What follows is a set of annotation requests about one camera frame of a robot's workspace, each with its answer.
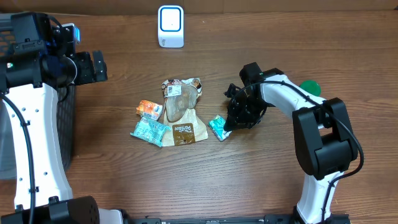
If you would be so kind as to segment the brown pastry bag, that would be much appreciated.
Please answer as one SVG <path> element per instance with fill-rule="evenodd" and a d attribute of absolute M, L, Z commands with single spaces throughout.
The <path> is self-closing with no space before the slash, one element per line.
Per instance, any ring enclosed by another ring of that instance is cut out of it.
<path fill-rule="evenodd" d="M 161 89 L 165 99 L 164 124 L 170 128 L 162 137 L 162 145 L 182 146 L 208 139 L 206 125 L 195 110 L 202 95 L 201 80 L 169 79 Z"/>

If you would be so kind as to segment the green white tissue pack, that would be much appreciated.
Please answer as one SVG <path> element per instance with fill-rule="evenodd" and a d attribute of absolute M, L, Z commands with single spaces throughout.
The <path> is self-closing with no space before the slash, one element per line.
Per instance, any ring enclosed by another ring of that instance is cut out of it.
<path fill-rule="evenodd" d="M 226 120 L 220 116 L 216 115 L 212 120 L 209 121 L 208 125 L 218 138 L 220 142 L 224 141 L 229 137 L 232 131 L 225 131 L 224 125 L 226 124 Z"/>

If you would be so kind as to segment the orange snack packet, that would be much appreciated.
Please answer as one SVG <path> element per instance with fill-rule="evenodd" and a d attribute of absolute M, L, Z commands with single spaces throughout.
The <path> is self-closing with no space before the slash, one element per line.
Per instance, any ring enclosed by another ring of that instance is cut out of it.
<path fill-rule="evenodd" d="M 157 121 L 163 111 L 163 106 L 148 100 L 141 100 L 136 107 L 136 113 L 141 117 L 146 117 Z"/>

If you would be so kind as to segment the green lid jar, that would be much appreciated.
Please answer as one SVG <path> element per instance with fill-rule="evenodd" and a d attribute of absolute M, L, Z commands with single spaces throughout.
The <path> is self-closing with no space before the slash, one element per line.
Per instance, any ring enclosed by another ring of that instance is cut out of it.
<path fill-rule="evenodd" d="M 305 80 L 299 87 L 314 96 L 320 96 L 322 92 L 321 86 L 314 80 Z"/>

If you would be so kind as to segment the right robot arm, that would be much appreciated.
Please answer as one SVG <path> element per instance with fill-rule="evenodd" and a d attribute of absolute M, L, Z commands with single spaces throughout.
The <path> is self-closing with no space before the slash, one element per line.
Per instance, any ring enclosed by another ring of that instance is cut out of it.
<path fill-rule="evenodd" d="M 339 180 L 359 172 L 364 154 L 339 98 L 326 100 L 295 85 L 283 71 L 263 71 L 256 62 L 239 73 L 244 86 L 230 84 L 225 131 L 251 129 L 269 107 L 292 120 L 295 154 L 305 173 L 302 195 L 287 215 L 267 214 L 262 223 L 349 223 L 348 215 L 335 215 L 330 207 Z M 351 162 L 359 166 L 349 172 Z"/>

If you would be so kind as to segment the teal white snack packet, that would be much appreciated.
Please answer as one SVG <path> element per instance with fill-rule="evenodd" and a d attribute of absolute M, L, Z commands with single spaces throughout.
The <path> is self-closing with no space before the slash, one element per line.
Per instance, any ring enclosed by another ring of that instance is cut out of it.
<path fill-rule="evenodd" d="M 131 136 L 142 139 L 146 142 L 162 147 L 162 138 L 171 128 L 153 119 L 142 117 L 136 124 L 135 130 L 130 133 Z"/>

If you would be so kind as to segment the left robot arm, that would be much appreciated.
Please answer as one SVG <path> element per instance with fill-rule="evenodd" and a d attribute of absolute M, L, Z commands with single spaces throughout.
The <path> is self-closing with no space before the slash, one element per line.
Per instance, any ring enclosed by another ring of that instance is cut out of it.
<path fill-rule="evenodd" d="M 58 138 L 59 89 L 106 81 L 103 54 L 76 52 L 77 26 L 45 13 L 2 14 L 1 33 L 14 38 L 1 57 L 1 99 L 17 171 L 15 211 L 1 222 L 122 223 L 121 211 L 101 209 L 91 196 L 73 196 Z"/>

